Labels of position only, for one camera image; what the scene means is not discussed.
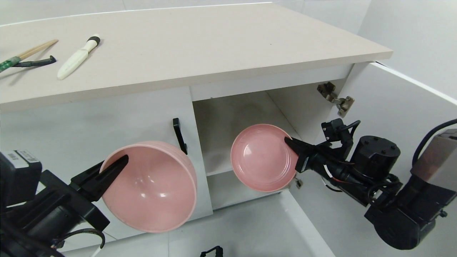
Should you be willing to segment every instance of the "cabinet door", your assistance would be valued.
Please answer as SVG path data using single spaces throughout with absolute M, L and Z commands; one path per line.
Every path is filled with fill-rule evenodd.
M 179 147 L 179 118 L 188 156 L 197 172 L 197 205 L 191 219 L 213 213 L 188 87 L 41 107 L 1 116 L 1 149 L 27 149 L 65 183 L 116 149 L 145 140 Z M 94 203 L 110 220 L 116 239 L 143 233 L 118 220 L 102 200 Z
M 361 120 L 352 150 L 364 135 L 395 142 L 401 155 L 391 173 L 403 183 L 409 180 L 413 153 L 425 134 L 457 116 L 456 100 L 377 63 L 354 66 L 340 93 L 340 97 L 346 96 L 353 97 L 355 102 L 343 121 L 350 124 Z M 327 120 L 338 118 L 337 111 L 336 107 L 332 108 Z M 314 144 L 324 140 L 321 132 Z M 303 186 L 299 190 L 291 187 L 291 193 L 333 252 L 339 256 L 361 256 L 370 247 L 375 256 L 399 254 L 379 238 L 373 225 L 363 217 L 365 207 L 345 193 L 325 188 L 319 175 L 313 171 L 306 171 L 298 177 Z M 435 229 L 418 247 L 401 254 L 448 256 L 457 237 L 457 201 L 446 211 L 453 215 L 438 218 Z

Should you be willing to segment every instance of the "open cabinet door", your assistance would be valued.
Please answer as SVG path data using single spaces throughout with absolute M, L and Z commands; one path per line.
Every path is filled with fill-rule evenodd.
M 364 135 L 386 138 L 401 150 L 391 173 L 406 183 L 413 153 L 422 138 L 436 125 L 457 117 L 457 101 L 381 64 L 356 64 L 340 97 L 351 96 L 354 104 L 343 119 L 345 124 L 361 120 L 354 135 L 354 147 Z M 339 118 L 334 107 L 327 120 Z M 314 144 L 325 141 L 324 134 Z M 377 235 L 363 215 L 366 208 L 345 193 L 323 186 L 313 171 L 299 174 L 301 189 L 291 193 L 310 218 L 331 250 L 338 256 L 451 256 L 457 237 L 457 201 L 451 203 L 446 218 L 411 251 L 391 248 Z

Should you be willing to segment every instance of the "door hinge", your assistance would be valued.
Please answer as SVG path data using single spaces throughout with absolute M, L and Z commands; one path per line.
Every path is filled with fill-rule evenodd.
M 338 108 L 338 115 L 341 118 L 346 116 L 346 113 L 351 108 L 352 104 L 354 103 L 354 99 L 350 96 L 346 96 L 346 98 L 338 98 L 338 96 L 334 93 L 335 85 L 332 82 L 327 82 L 325 84 L 321 84 L 317 86 L 317 91 L 329 102 L 334 103 Z

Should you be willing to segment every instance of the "pink plate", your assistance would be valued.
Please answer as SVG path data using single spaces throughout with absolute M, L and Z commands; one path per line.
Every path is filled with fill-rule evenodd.
M 197 202 L 197 176 L 190 159 L 173 145 L 146 141 L 118 149 L 101 170 L 125 154 L 127 166 L 103 195 L 110 211 L 125 224 L 152 233 L 186 222 Z
M 246 186 L 262 192 L 277 191 L 295 176 L 298 156 L 284 142 L 290 137 L 269 124 L 243 130 L 232 145 L 231 161 L 235 175 Z

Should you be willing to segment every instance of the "cabinet countertop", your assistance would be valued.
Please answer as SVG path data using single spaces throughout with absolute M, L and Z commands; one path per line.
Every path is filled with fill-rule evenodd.
M 69 77 L 62 64 L 94 33 L 102 41 Z M 17 111 L 164 88 L 387 59 L 392 50 L 279 5 L 123 11 L 0 27 L 0 56 L 59 39 L 0 74 L 0 108 Z

